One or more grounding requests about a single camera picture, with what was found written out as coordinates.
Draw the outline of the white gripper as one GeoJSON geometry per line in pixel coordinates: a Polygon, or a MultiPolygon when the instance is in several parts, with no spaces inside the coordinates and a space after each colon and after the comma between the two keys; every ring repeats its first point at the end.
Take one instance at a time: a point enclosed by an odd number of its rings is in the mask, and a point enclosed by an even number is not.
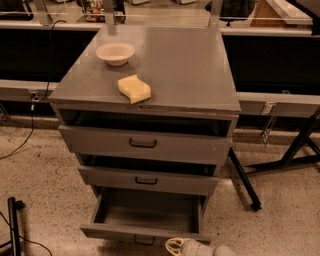
{"type": "Polygon", "coordinates": [[[196,240],[171,238],[165,242],[166,250],[172,256],[213,256],[214,248],[196,240]]]}

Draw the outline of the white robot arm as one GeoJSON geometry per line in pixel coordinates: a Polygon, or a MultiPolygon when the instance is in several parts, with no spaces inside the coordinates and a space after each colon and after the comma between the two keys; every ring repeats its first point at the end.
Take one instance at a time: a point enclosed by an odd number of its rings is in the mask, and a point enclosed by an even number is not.
{"type": "Polygon", "coordinates": [[[165,248],[172,256],[236,256],[227,246],[214,248],[189,238],[168,239],[165,248]]]}

